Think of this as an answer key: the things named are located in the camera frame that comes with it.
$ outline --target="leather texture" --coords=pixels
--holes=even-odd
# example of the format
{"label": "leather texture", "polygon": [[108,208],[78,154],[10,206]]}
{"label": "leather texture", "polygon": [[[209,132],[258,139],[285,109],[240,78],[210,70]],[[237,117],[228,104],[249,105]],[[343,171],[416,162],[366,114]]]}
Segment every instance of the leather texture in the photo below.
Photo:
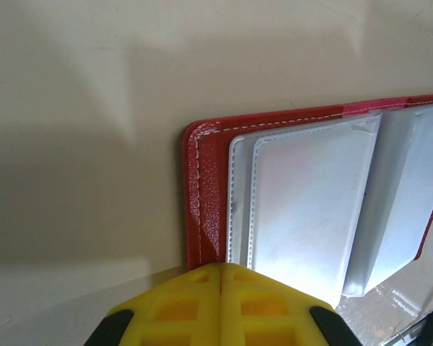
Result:
{"label": "leather texture", "polygon": [[[375,109],[429,105],[433,94],[355,102],[345,105],[220,117],[191,123],[183,135],[183,179],[188,270],[224,262],[227,233],[228,153],[238,135],[358,115]],[[427,225],[424,240],[429,226]]]}

